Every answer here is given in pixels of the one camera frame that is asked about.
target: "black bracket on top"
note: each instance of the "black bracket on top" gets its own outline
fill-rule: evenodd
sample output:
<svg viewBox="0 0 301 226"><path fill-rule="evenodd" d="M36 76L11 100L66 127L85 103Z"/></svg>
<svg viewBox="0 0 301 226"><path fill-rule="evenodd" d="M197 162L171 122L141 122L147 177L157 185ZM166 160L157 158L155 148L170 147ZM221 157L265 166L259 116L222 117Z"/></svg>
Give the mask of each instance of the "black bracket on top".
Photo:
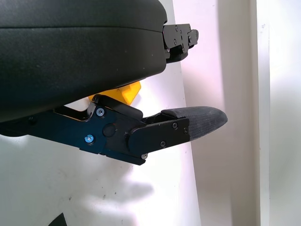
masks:
<svg viewBox="0 0 301 226"><path fill-rule="evenodd" d="M173 63L188 56L188 50L198 43L198 31L190 24L165 25L163 28L166 62Z"/></svg>

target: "white surface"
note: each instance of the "white surface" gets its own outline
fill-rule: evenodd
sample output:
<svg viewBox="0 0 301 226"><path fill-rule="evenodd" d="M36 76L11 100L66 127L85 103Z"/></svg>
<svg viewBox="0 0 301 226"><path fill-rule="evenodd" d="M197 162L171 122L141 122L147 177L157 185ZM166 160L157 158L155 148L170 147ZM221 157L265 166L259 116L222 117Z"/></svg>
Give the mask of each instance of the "white surface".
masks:
<svg viewBox="0 0 301 226"><path fill-rule="evenodd" d="M269 226L269 136L270 136L270 73L269 73L269 3L257 0L258 30L258 99L260 130L260 213L261 226Z"/></svg>
<svg viewBox="0 0 301 226"><path fill-rule="evenodd" d="M301 222L301 2L270 1L270 225Z"/></svg>
<svg viewBox="0 0 301 226"><path fill-rule="evenodd" d="M172 1L162 3L174 23ZM141 83L133 106L145 116L185 106L179 63ZM3 226L48 226L62 212L68 226L200 225L189 143L140 167L31 136L0 136L0 148Z"/></svg>
<svg viewBox="0 0 301 226"><path fill-rule="evenodd" d="M177 23L198 29L181 62L187 106L223 109L229 122L192 142L202 226L256 225L249 0L174 0Z"/></svg>

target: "yellow plastic part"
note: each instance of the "yellow plastic part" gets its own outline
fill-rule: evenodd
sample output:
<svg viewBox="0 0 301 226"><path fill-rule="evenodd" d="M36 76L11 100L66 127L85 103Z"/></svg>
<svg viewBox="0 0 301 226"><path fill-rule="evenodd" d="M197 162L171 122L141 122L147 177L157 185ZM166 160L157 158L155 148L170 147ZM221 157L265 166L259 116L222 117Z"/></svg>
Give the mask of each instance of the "yellow plastic part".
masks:
<svg viewBox="0 0 301 226"><path fill-rule="evenodd" d="M137 81L118 89L111 89L101 92L100 94L114 98L115 100L118 100L124 104L131 105L140 89L141 84L139 81Z"/></svg>

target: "black metal bracket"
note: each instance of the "black metal bracket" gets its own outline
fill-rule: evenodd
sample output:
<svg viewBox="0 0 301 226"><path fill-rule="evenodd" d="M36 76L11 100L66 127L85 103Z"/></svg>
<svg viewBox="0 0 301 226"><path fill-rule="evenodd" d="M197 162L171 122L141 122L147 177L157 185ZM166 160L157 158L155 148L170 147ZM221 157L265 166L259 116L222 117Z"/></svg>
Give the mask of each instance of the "black metal bracket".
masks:
<svg viewBox="0 0 301 226"><path fill-rule="evenodd" d="M165 25L163 28L166 62L173 63L188 56L188 50L198 43L198 31L190 24Z"/></svg>
<svg viewBox="0 0 301 226"><path fill-rule="evenodd" d="M96 95L87 110L66 106L0 123L6 136L32 135L80 150L141 165L146 154L188 142L189 119L143 113L107 96Z"/></svg>

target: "black cushioned object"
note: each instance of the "black cushioned object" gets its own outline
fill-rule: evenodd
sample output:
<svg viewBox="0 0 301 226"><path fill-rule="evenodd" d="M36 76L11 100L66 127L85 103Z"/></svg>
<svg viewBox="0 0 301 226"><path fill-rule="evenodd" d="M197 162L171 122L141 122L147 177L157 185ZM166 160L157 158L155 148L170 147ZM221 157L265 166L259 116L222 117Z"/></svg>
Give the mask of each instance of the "black cushioned object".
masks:
<svg viewBox="0 0 301 226"><path fill-rule="evenodd" d="M163 110L162 113L188 118L190 141L217 130L228 121L226 114L214 107L185 107Z"/></svg>
<svg viewBox="0 0 301 226"><path fill-rule="evenodd" d="M158 0L1 0L0 122L164 71Z"/></svg>

